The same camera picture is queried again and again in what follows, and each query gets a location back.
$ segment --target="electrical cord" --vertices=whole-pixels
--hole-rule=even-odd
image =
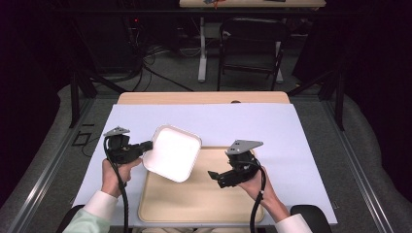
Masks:
[[[112,162],[112,160],[110,159],[108,150],[107,150],[107,141],[109,140],[110,137],[105,137],[104,138],[104,151],[106,153],[106,158],[107,160],[109,160],[110,165],[112,165],[113,170],[115,171],[116,176],[118,177],[118,182],[119,182],[119,190],[121,193],[121,196],[123,198],[123,205],[124,205],[124,224],[123,224],[123,232],[124,233],[128,233],[128,200],[127,200],[127,193],[125,190],[125,183],[123,182],[123,180],[121,179],[121,176],[119,174],[119,168],[118,166]]]
[[[142,78],[143,78],[143,69],[140,71],[140,78],[139,78],[139,81],[138,81],[138,82],[137,82],[137,84],[133,87],[133,89],[131,89],[131,92],[136,91],[137,86],[139,86],[140,82],[142,81]]]
[[[212,39],[212,40],[210,40],[208,43],[206,43],[205,48],[208,47],[209,45],[211,45],[212,43],[218,42],[218,41],[219,41],[219,39]],[[184,53],[184,50],[197,50],[197,52],[194,53],[194,54],[187,54],[187,53]],[[193,56],[197,56],[197,55],[200,54],[200,52],[201,52],[201,47],[198,47],[198,48],[184,48],[184,49],[179,49],[179,52],[180,52],[180,54],[183,55],[183,56],[193,57]]]
[[[257,165],[255,163],[252,163],[252,162],[243,162],[243,161],[239,161],[237,163],[239,163],[239,164],[249,164],[249,165],[258,167],[260,169],[261,187],[260,187],[259,193],[257,194],[255,204],[252,208],[251,219],[250,219],[250,222],[249,222],[251,233],[255,233],[255,218],[256,218],[256,215],[257,215],[258,206],[260,205],[261,200],[263,200],[263,192],[264,192],[264,189],[266,187],[266,173],[264,172],[263,168],[260,166],[260,163],[258,162],[258,160],[257,160]]]
[[[163,52],[168,52],[170,50],[165,50],[162,48],[162,46],[157,46],[157,47],[153,47],[151,48],[150,51],[147,52],[147,55],[145,57],[143,57],[143,61],[147,64],[147,65],[153,65],[155,64],[155,56],[159,53],[163,53]]]
[[[160,74],[158,74],[158,73],[156,73],[155,71],[151,70],[146,64],[143,65],[143,68],[144,68],[145,70],[151,72],[152,74],[158,76],[159,78],[162,78],[162,79],[167,80],[167,81],[169,81],[169,82],[171,82],[171,83],[174,83],[174,84],[178,85],[179,87],[184,88],[185,90],[193,91],[192,89],[188,88],[187,86],[184,86],[184,85],[182,85],[182,84],[180,84],[180,83],[177,83],[177,82],[174,82],[174,81],[172,81],[172,80],[170,80],[170,79],[168,79],[168,78],[166,78],[166,77],[164,77],[164,76],[161,76]]]
[[[146,90],[148,90],[149,85],[151,85],[151,82],[152,82],[152,73],[151,73],[151,75],[149,76],[149,82],[148,82],[148,84],[146,85],[146,88],[145,88],[144,90],[142,90],[142,92],[145,92]]]
[[[105,77],[105,79],[112,82],[112,83],[121,83],[121,82],[129,81],[129,80],[135,78],[139,74],[140,71],[141,71],[141,68],[137,67],[136,70],[131,71],[125,77],[119,77],[119,78],[115,78],[115,79],[109,79],[108,77]],[[92,81],[94,83],[100,83],[100,81],[95,80],[93,77],[91,77],[91,78],[92,78]]]
[[[99,139],[99,138],[100,138],[100,137],[93,138],[92,140],[88,141],[84,146],[82,146],[82,154],[83,154],[84,156],[86,156],[86,157],[92,157],[92,155],[89,155],[89,154],[86,154],[86,153],[85,153],[85,147],[86,147],[87,145],[89,145],[91,142],[93,142],[93,141],[95,141],[95,140],[97,140],[97,139]]]
[[[193,17],[191,17],[190,19],[191,19],[191,22],[193,23],[194,27],[196,28],[197,33],[199,33],[199,36],[200,36],[200,29],[197,27],[196,22],[194,21]]]

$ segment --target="white desk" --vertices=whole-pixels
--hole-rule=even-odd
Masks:
[[[213,4],[205,4],[202,0],[180,0],[181,8],[213,8]],[[285,2],[264,0],[225,0],[219,2],[218,8],[320,8],[326,5],[325,0],[286,0]],[[198,81],[206,81],[207,51],[205,49],[205,22],[200,18],[200,63]],[[282,72],[276,78],[278,83],[283,81]]]
[[[244,104],[215,105],[239,100]],[[320,207],[330,224],[337,223],[293,105],[283,92],[189,92],[125,93],[112,110],[103,132],[116,126],[131,130],[130,143],[150,140],[155,129],[170,123],[198,134],[204,147],[228,147],[235,139],[263,141],[255,149],[267,168],[279,197],[289,208],[311,204]],[[101,160],[105,158],[103,137],[90,160],[85,179],[74,205],[87,202],[101,186]],[[147,175],[143,166],[132,171],[127,184],[129,223],[136,227],[233,227],[248,223],[170,222],[148,223],[139,219],[137,210]],[[113,225],[122,225],[120,199]],[[268,213],[257,225],[273,225]]]

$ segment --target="desk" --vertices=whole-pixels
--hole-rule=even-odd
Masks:
[[[223,105],[233,100],[240,101],[244,104]],[[184,107],[182,112],[174,113],[171,108],[178,108],[176,105]],[[138,115],[130,116],[125,111],[116,111],[130,105],[130,108],[139,110]],[[243,109],[246,106],[258,105],[259,111],[253,111],[249,114],[239,114],[233,112]],[[275,109],[285,110],[277,111],[276,114],[267,109],[267,105]],[[279,122],[277,117],[287,114],[288,120]],[[251,124],[237,125],[233,127],[232,123],[252,120]],[[223,147],[231,144],[233,139],[263,141],[264,146],[257,148],[257,154],[267,154],[260,158],[260,162],[268,168],[268,176],[273,182],[275,189],[280,198],[289,208],[298,204],[312,204],[319,206],[330,224],[337,223],[333,209],[330,206],[325,187],[319,175],[312,153],[307,145],[306,138],[294,107],[290,104],[289,98],[283,92],[162,92],[162,93],[124,93],[121,95],[118,104],[114,106],[109,119],[106,123],[104,132],[120,125],[129,128],[129,122],[138,123],[139,126],[129,128],[131,130],[130,143],[140,143],[147,141],[154,134],[154,128],[163,123],[179,123],[179,127],[199,133],[202,138],[203,146]],[[273,125],[275,130],[268,130]],[[276,130],[282,125],[286,125],[291,131],[298,131],[297,134],[289,132],[280,134]],[[105,157],[103,139],[99,141],[99,146],[88,166],[85,179],[80,188],[74,205],[84,204],[95,190],[100,188],[101,180],[101,160]],[[288,147],[285,154],[276,154],[271,151],[273,148]],[[143,166],[138,166],[132,171],[132,182],[128,183],[126,188],[129,200],[129,222],[130,226],[136,227],[234,227],[244,226],[247,223],[214,223],[214,222],[172,222],[172,223],[152,223],[144,222],[137,216],[139,200],[142,196],[142,188],[146,178],[147,171]],[[112,220],[113,225],[122,225],[122,201],[118,202],[116,213]],[[273,219],[268,213],[257,225],[273,225]]]
[[[180,0],[181,8],[213,8],[213,4],[205,4],[200,0]],[[319,8],[324,7],[325,0],[286,0],[285,2],[264,1],[264,0],[225,0],[219,2],[218,8]],[[205,21],[200,18],[200,63],[198,81],[206,81],[207,54],[205,49]],[[283,81],[282,73],[279,71],[276,81]]]

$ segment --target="office chair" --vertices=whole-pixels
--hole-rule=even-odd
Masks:
[[[62,233],[64,229],[66,229],[66,227],[69,225],[70,221],[72,221],[73,216],[75,216],[78,210],[83,208],[84,206],[85,205],[79,205],[79,206],[75,206],[72,209],[70,209],[64,216],[63,220],[58,225],[58,228],[55,232]]]
[[[275,19],[234,17],[220,27],[218,88],[226,70],[254,72],[273,76],[275,87],[283,56],[283,44],[290,36],[289,28]]]
[[[291,208],[291,215],[301,214],[313,233],[332,233],[326,216],[317,206],[296,205]]]

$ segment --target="table leg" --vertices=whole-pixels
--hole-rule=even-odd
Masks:
[[[80,118],[80,104],[79,104],[79,85],[76,77],[76,73],[70,77],[70,98],[72,103],[72,122],[69,128],[73,128]]]
[[[279,47],[281,46],[281,43],[280,42],[276,42],[276,52],[279,52]],[[278,77],[276,77],[276,83],[278,83],[278,84],[281,84],[281,83],[283,83],[283,76],[282,76],[282,72],[281,72],[281,69],[279,69],[279,72],[278,72]]]
[[[200,63],[199,63],[199,75],[197,80],[200,83],[206,81],[206,42],[205,42],[205,20],[204,17],[200,18]]]

